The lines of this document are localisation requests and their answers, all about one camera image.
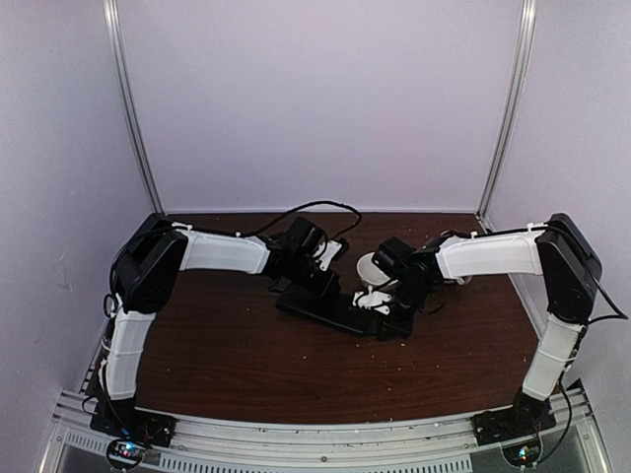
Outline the black tool case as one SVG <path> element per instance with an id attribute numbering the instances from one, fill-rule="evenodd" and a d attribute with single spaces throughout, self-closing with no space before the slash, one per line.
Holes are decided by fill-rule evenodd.
<path id="1" fill-rule="evenodd" d="M 306 290 L 290 289 L 278 298 L 276 307 L 351 335 L 375 335 L 384 315 L 377 310 L 356 307 L 352 302 L 350 295 L 339 294 L 322 299 Z"/>

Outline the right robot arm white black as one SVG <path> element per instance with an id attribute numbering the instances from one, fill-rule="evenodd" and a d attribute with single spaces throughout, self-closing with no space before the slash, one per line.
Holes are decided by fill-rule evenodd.
<path id="1" fill-rule="evenodd" d="M 418 247 L 398 237 L 379 244 L 371 265 L 383 278 L 373 291 L 395 286 L 386 327 L 402 331 L 428 297 L 448 281 L 530 276 L 542 281 L 547 321 L 518 392 L 506 413 L 512 434 L 527 434 L 543 418 L 541 403 L 570 367 L 596 305 L 602 265 L 571 217 L 486 234 L 444 231 Z"/>

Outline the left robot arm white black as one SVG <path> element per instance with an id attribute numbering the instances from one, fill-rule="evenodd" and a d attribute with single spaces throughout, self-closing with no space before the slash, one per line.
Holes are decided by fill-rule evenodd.
<path id="1" fill-rule="evenodd" d="M 110 401 L 105 423 L 122 438 L 142 427 L 136 409 L 124 401 L 136 394 L 136 380 L 151 324 L 170 301 L 180 273 L 190 270 L 240 272 L 286 279 L 326 299 L 338 293 L 331 264 L 346 241 L 328 236 L 299 217 L 284 232 L 218 233 L 150 215 L 120 249 L 110 267 L 105 313 L 109 319 L 100 386 Z"/>

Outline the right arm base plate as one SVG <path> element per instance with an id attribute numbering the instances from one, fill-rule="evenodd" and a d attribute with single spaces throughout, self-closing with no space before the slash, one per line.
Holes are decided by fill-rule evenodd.
<path id="1" fill-rule="evenodd" d="M 515 408 L 484 411 L 471 418 L 473 433 L 479 446 L 535 436 L 557 425 L 555 417 L 544 412 L 537 418 Z"/>

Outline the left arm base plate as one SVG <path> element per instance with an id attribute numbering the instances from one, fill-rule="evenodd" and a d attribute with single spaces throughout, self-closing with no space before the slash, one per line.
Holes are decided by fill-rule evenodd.
<path id="1" fill-rule="evenodd" d="M 112 437 L 131 439 L 146 446 L 169 447 L 175 433 L 175 424 L 175 418 L 168 415 L 138 410 L 114 413 L 105 407 L 93 414 L 90 428 Z"/>

